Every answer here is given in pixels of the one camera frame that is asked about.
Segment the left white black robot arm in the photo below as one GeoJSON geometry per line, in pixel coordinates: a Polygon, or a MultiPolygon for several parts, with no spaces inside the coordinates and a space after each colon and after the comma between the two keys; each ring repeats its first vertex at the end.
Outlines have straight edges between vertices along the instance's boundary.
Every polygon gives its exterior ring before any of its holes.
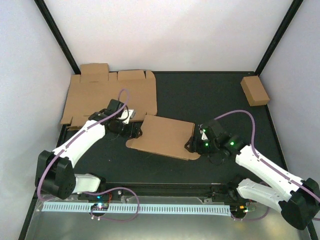
{"type": "Polygon", "coordinates": [[[83,127],[61,146],[42,151],[37,160],[35,187],[38,197],[47,193],[61,200],[72,194],[89,193],[103,199],[108,192],[105,179],[93,173],[76,174],[74,168],[84,153],[107,133],[125,138],[139,138],[142,130],[130,120],[134,109],[116,99],[107,108],[94,112],[83,127]]]}

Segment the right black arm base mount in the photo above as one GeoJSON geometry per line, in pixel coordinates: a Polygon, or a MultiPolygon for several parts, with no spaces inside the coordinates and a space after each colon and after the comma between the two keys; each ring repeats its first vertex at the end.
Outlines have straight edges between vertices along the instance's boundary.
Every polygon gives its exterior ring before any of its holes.
{"type": "Polygon", "coordinates": [[[237,202],[240,196],[237,192],[237,187],[240,183],[239,178],[234,178],[228,183],[215,184],[211,187],[211,198],[220,202],[237,202]]]}

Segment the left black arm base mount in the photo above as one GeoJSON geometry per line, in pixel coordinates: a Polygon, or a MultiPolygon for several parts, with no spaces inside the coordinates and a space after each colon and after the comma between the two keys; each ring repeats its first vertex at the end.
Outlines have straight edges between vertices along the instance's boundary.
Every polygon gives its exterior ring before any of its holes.
{"type": "Polygon", "coordinates": [[[103,202],[103,203],[109,203],[110,201],[117,201],[121,198],[121,196],[124,193],[124,189],[122,188],[116,188],[110,192],[101,194],[102,192],[105,192],[109,189],[113,189],[115,186],[109,185],[109,184],[102,184],[98,187],[98,189],[93,192],[94,194],[99,193],[99,195],[91,195],[91,194],[86,194],[86,193],[80,193],[77,196],[78,200],[82,201],[88,201],[88,202],[103,202]]]}

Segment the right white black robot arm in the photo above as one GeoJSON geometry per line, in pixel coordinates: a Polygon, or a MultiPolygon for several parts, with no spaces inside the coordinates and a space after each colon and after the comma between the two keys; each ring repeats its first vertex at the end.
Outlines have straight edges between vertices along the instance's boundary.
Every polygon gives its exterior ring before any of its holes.
{"type": "Polygon", "coordinates": [[[235,158],[235,162],[254,173],[265,184],[249,178],[227,189],[234,202],[253,200],[279,212],[284,220],[298,230],[304,230],[320,211],[320,186],[312,178],[306,180],[281,168],[239,136],[225,131],[217,120],[199,126],[199,135],[185,143],[185,149],[199,155],[217,154],[235,158]]]}

